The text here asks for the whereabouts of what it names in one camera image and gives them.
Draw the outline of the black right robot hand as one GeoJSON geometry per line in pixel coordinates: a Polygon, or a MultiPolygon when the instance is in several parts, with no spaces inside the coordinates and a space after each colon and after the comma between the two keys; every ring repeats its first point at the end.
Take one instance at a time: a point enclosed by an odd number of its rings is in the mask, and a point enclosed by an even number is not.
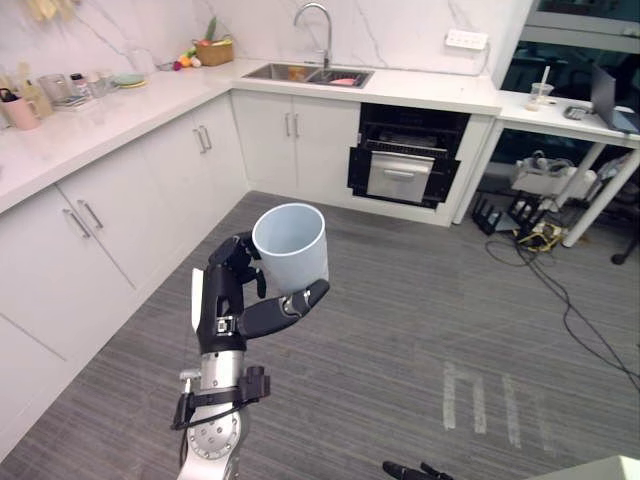
{"type": "Polygon", "coordinates": [[[398,480],[453,480],[446,472],[437,470],[425,462],[422,462],[418,469],[414,469],[392,461],[384,461],[382,469],[398,480]]]}

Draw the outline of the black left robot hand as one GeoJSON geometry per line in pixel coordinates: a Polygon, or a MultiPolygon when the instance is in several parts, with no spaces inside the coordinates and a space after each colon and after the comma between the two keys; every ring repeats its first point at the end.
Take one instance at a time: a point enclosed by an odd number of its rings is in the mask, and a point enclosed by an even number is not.
{"type": "Polygon", "coordinates": [[[260,258],[248,232],[228,238],[209,256],[195,328],[202,355],[244,351],[247,340],[297,323],[330,289],[328,281],[318,279],[299,291],[268,299],[264,273],[251,265],[260,258]]]}

